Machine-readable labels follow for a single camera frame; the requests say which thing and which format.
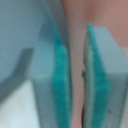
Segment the teal padded gripper left finger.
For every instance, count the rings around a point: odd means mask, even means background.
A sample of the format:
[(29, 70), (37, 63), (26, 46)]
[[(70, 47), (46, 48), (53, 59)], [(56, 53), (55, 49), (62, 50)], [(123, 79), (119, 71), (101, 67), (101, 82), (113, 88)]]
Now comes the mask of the teal padded gripper left finger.
[(70, 128), (69, 58), (56, 31), (44, 24), (30, 62), (41, 128)]

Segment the teal padded gripper right finger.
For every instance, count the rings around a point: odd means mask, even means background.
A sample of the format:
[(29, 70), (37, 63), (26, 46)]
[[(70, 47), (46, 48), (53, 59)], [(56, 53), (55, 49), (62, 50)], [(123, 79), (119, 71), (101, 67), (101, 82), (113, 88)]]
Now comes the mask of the teal padded gripper right finger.
[(106, 27), (87, 25), (83, 128), (120, 128), (128, 89), (128, 58)]

